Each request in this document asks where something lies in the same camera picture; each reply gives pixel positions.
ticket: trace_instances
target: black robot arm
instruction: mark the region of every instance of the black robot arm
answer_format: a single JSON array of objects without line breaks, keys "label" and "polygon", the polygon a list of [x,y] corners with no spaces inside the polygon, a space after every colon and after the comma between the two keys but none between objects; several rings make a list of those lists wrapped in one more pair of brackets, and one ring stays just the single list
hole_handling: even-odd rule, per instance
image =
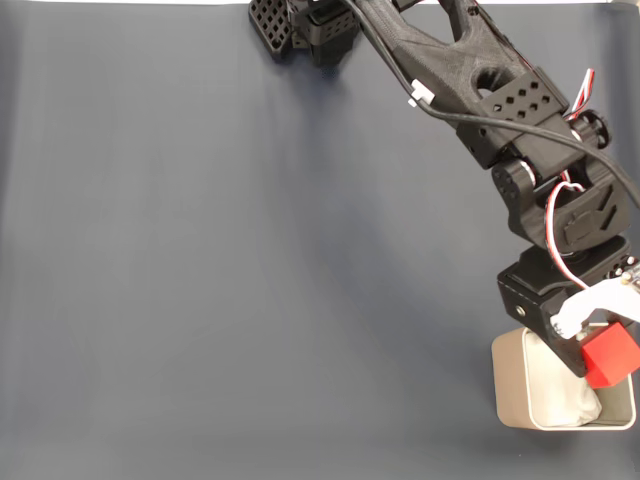
[{"label": "black robot arm", "polygon": [[[498,275],[506,310],[582,377],[579,342],[564,338],[552,319],[582,288],[640,272],[620,236],[629,225],[627,194],[640,206],[640,192],[599,151],[611,138],[605,121],[590,110],[566,116],[566,98],[475,0],[440,1],[451,44],[405,22],[400,11],[414,3],[253,0],[249,13],[275,58],[293,46],[308,47],[318,65],[339,62],[362,27],[413,104],[449,123],[480,166],[491,170],[509,228],[533,244]],[[557,188],[561,182],[573,187]],[[557,203],[549,222],[550,196]]]}]

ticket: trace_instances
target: tabletop surface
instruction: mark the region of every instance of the tabletop surface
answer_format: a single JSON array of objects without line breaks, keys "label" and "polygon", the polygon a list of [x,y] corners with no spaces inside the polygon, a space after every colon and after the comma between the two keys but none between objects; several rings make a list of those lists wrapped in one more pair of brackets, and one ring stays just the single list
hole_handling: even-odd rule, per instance
[{"label": "tabletop surface", "polygon": [[[489,12],[568,97],[596,69],[640,180],[637,11]],[[527,243],[366,41],[320,71],[245,5],[3,3],[0,54],[2,480],[640,476],[640,426],[499,422]]]}]

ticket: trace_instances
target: white cloth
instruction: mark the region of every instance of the white cloth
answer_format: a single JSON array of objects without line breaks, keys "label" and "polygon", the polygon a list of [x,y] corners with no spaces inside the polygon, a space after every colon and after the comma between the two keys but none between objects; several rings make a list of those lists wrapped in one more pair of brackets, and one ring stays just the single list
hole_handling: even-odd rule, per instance
[{"label": "white cloth", "polygon": [[525,337],[529,366],[531,413],[544,427],[579,427],[602,412],[598,396],[584,378],[576,377],[555,353],[532,333]]}]

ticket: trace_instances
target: cable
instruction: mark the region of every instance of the cable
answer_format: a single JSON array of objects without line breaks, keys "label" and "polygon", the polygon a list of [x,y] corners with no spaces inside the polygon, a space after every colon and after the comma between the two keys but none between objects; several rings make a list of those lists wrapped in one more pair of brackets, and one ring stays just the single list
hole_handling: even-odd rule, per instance
[{"label": "cable", "polygon": [[[380,36],[377,34],[375,27],[371,23],[371,21],[367,18],[364,12],[358,7],[354,0],[343,0],[344,3],[349,6],[349,8],[353,11],[354,15],[358,18],[360,23],[363,25],[365,33],[367,34],[369,41],[376,49],[378,54],[385,61],[387,66],[391,69],[391,72],[394,74],[400,85],[404,88],[404,90],[411,95],[413,93],[413,88],[411,87],[411,83],[407,80],[404,73],[402,72],[398,62],[393,58],[391,52],[387,45],[383,42]],[[552,142],[559,143],[561,145],[565,145],[567,147],[573,148],[575,150],[584,152],[586,155],[590,156],[594,160],[600,162],[604,167],[607,168],[611,172],[611,174],[620,182],[620,184],[624,187],[624,189],[631,197],[631,200],[636,205],[638,209],[640,209],[640,189],[633,183],[633,180],[629,175],[616,163],[614,163],[608,156],[604,153],[598,152],[593,148],[571,138],[565,137],[559,133],[553,132],[551,130],[547,130],[540,127],[534,127],[531,125],[525,125],[523,123],[512,122],[509,120],[500,120],[497,118],[488,118],[488,117],[480,117],[477,115],[470,114],[461,114],[461,113],[446,113],[436,108],[431,107],[424,99],[420,99],[416,101],[417,105],[427,113],[428,115],[437,118],[439,120],[444,120],[446,122],[453,123],[468,123],[475,125],[484,125],[488,127],[495,128],[504,128],[505,130],[513,130],[516,132],[527,133],[529,135],[534,135],[540,138],[544,138],[546,140],[550,140]]]},{"label": "cable", "polygon": [[595,75],[596,72],[593,68],[587,69],[587,73],[584,76],[584,80],[582,81],[578,96],[573,103],[573,107],[571,108],[571,111],[567,115],[565,115],[565,119],[567,121],[577,118],[578,115],[580,115],[585,109],[587,103],[589,103],[591,92],[593,91],[593,82],[595,80]]},{"label": "cable", "polygon": [[556,246],[556,239],[553,233],[553,213],[556,208],[556,200],[558,199],[558,194],[563,188],[570,188],[572,190],[584,192],[584,187],[579,183],[560,182],[553,188],[553,190],[551,191],[551,195],[549,195],[549,200],[547,201],[547,209],[545,212],[547,247],[549,248],[551,259],[553,260],[553,263],[555,263],[558,267],[558,270],[560,270],[562,274],[573,283],[586,290],[589,288],[589,286],[582,280],[580,280],[577,276],[575,276],[564,263],[564,260],[562,260],[562,255],[558,251],[558,247]]}]

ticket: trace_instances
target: red cube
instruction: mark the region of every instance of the red cube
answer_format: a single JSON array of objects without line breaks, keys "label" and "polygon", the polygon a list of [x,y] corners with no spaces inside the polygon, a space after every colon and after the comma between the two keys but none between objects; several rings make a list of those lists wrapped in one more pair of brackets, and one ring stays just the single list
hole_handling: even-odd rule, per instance
[{"label": "red cube", "polygon": [[591,388],[613,387],[640,368],[640,347],[617,322],[587,338],[582,356]]}]

